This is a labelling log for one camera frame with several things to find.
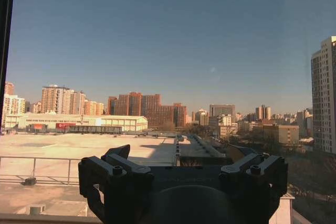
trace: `brown brick building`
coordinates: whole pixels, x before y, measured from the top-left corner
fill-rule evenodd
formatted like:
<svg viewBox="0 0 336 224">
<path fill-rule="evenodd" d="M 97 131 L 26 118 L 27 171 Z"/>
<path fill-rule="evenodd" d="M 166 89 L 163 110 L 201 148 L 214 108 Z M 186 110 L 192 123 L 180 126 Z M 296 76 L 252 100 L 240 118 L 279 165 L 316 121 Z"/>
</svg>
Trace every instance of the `brown brick building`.
<svg viewBox="0 0 336 224">
<path fill-rule="evenodd" d="M 129 94 L 129 115 L 141 115 L 142 94 L 131 92 Z"/>
<path fill-rule="evenodd" d="M 111 115 L 141 115 L 148 120 L 148 127 L 163 127 L 172 124 L 183 127 L 186 121 L 186 106 L 181 103 L 161 105 L 161 95 L 142 95 L 131 92 L 121 94 L 119 98 L 108 98 L 108 114 Z"/>
</svg>

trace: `building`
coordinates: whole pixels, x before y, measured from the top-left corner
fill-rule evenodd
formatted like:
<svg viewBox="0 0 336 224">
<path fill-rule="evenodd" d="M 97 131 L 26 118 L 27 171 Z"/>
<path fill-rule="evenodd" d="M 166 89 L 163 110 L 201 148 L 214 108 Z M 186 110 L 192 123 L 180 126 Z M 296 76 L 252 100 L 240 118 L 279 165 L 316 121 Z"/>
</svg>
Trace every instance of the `building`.
<svg viewBox="0 0 336 224">
<path fill-rule="evenodd" d="M 96 115 L 103 115 L 103 112 L 104 112 L 104 104 L 101 102 L 97 102 Z"/>
<path fill-rule="evenodd" d="M 85 111 L 86 95 L 83 91 L 70 92 L 69 114 L 83 115 Z"/>
<path fill-rule="evenodd" d="M 214 135 L 225 137 L 237 134 L 238 124 L 232 122 L 231 114 L 209 117 L 209 127 L 213 130 Z"/>
<path fill-rule="evenodd" d="M 85 100 L 84 115 L 96 115 L 97 102 Z"/>
<path fill-rule="evenodd" d="M 69 114 L 70 94 L 73 92 L 69 88 L 57 85 L 43 87 L 41 113 L 55 112 L 56 114 Z"/>
<path fill-rule="evenodd" d="M 209 125 L 209 116 L 206 110 L 200 109 L 197 111 L 195 114 L 195 120 L 198 121 L 199 125 Z"/>
<path fill-rule="evenodd" d="M 185 119 L 185 124 L 187 124 L 187 123 L 191 123 L 192 122 L 192 120 L 191 120 L 191 116 L 190 115 L 187 115 L 186 116 L 186 119 Z"/>
<path fill-rule="evenodd" d="M 196 121 L 196 112 L 191 112 L 191 121 Z"/>
<path fill-rule="evenodd" d="M 117 97 L 108 97 L 108 99 L 107 99 L 107 110 L 106 110 L 107 115 L 114 115 L 113 102 L 116 99 L 117 99 Z"/>
<path fill-rule="evenodd" d="M 34 114 L 41 113 L 41 102 L 31 104 L 30 112 Z"/>
<path fill-rule="evenodd" d="M 21 114 L 10 115 L 6 119 L 6 128 L 25 129 L 30 124 L 46 124 L 49 130 L 62 128 L 64 125 L 121 126 L 122 131 L 142 131 L 148 128 L 143 116 L 117 115 L 62 115 L 62 114 Z"/>
<path fill-rule="evenodd" d="M 311 57 L 314 147 L 336 153 L 336 36 Z"/>
<path fill-rule="evenodd" d="M 297 125 L 263 125 L 264 138 L 280 144 L 298 144 L 299 126 Z"/>
<path fill-rule="evenodd" d="M 2 109 L 1 126 L 6 124 L 7 115 L 21 115 L 25 113 L 25 99 L 19 98 L 17 95 L 4 95 L 4 103 Z"/>
<path fill-rule="evenodd" d="M 243 119 L 243 115 L 240 114 L 239 112 L 236 114 L 236 122 L 241 121 Z"/>
<path fill-rule="evenodd" d="M 141 115 L 148 119 L 151 128 L 163 126 L 184 127 L 186 123 L 186 106 L 180 103 L 161 105 L 161 95 L 142 95 L 131 92 L 120 94 L 119 98 L 108 98 L 108 114 Z"/>
<path fill-rule="evenodd" d="M 310 116 L 308 110 L 301 110 L 296 113 L 296 121 L 300 129 L 300 136 L 308 136 L 307 118 Z"/>
<path fill-rule="evenodd" d="M 5 94 L 13 95 L 14 94 L 14 84 L 11 82 L 5 82 Z"/>
<path fill-rule="evenodd" d="M 232 122 L 236 122 L 236 106 L 232 104 L 218 105 L 210 104 L 209 106 L 209 116 L 227 115 L 232 116 Z"/>
<path fill-rule="evenodd" d="M 141 99 L 142 94 L 131 92 L 129 94 L 129 113 L 128 115 L 140 115 L 141 114 Z"/>
<path fill-rule="evenodd" d="M 245 119 L 246 119 L 246 121 L 248 121 L 248 122 L 253 122 L 253 121 L 257 120 L 257 118 L 256 118 L 256 113 L 249 113 L 249 114 L 247 114 L 247 115 L 245 116 Z"/>
<path fill-rule="evenodd" d="M 174 107 L 174 125 L 175 127 L 184 127 L 186 123 L 187 107 L 182 106 L 182 103 L 173 103 Z"/>
<path fill-rule="evenodd" d="M 25 101 L 25 113 L 30 112 L 30 102 Z"/>
<path fill-rule="evenodd" d="M 239 121 L 238 131 L 239 132 L 250 132 L 253 130 L 254 126 L 258 125 L 257 122 Z"/>
<path fill-rule="evenodd" d="M 262 120 L 262 119 L 271 119 L 271 107 L 261 105 L 260 107 L 256 108 L 256 119 Z"/>
</svg>

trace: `flat roof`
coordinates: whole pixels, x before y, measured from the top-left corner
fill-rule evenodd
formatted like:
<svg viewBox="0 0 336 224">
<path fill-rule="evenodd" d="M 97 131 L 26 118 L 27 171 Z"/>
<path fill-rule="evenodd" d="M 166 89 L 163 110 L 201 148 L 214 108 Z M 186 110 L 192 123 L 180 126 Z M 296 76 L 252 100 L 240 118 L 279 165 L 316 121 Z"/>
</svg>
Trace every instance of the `flat roof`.
<svg viewBox="0 0 336 224">
<path fill-rule="evenodd" d="M 80 119 L 81 115 L 72 115 L 72 114 L 33 114 L 33 113 L 25 113 L 21 115 L 13 115 L 13 116 L 22 116 L 22 117 L 28 117 L 28 118 L 50 118 L 50 119 L 56 119 L 56 118 L 77 118 Z M 140 118 L 146 118 L 144 116 L 137 116 L 137 115 L 83 115 L 83 118 L 102 118 L 102 119 L 133 119 L 137 120 Z"/>
</svg>

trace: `bolt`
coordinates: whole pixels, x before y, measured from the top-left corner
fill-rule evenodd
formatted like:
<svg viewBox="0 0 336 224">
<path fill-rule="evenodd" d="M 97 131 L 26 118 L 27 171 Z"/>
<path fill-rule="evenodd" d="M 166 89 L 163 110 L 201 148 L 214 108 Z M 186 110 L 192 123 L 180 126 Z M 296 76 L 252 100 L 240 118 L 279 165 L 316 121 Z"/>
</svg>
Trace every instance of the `bolt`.
<svg viewBox="0 0 336 224">
<path fill-rule="evenodd" d="M 260 175 L 261 173 L 261 169 L 258 165 L 251 165 L 250 170 L 253 175 Z"/>
<path fill-rule="evenodd" d="M 113 175 L 120 175 L 122 174 L 122 167 L 120 165 L 116 165 L 112 169 Z"/>
</svg>

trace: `sky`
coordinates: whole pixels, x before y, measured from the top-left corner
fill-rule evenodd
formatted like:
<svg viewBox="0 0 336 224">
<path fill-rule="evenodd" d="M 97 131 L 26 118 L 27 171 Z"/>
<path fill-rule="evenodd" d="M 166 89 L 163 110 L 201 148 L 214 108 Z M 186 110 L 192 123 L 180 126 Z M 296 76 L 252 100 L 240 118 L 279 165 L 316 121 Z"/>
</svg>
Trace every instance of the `sky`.
<svg viewBox="0 0 336 224">
<path fill-rule="evenodd" d="M 311 54 L 336 35 L 336 0 L 14 0 L 6 80 L 160 93 L 188 114 L 209 104 L 272 113 L 310 107 Z"/>
</svg>

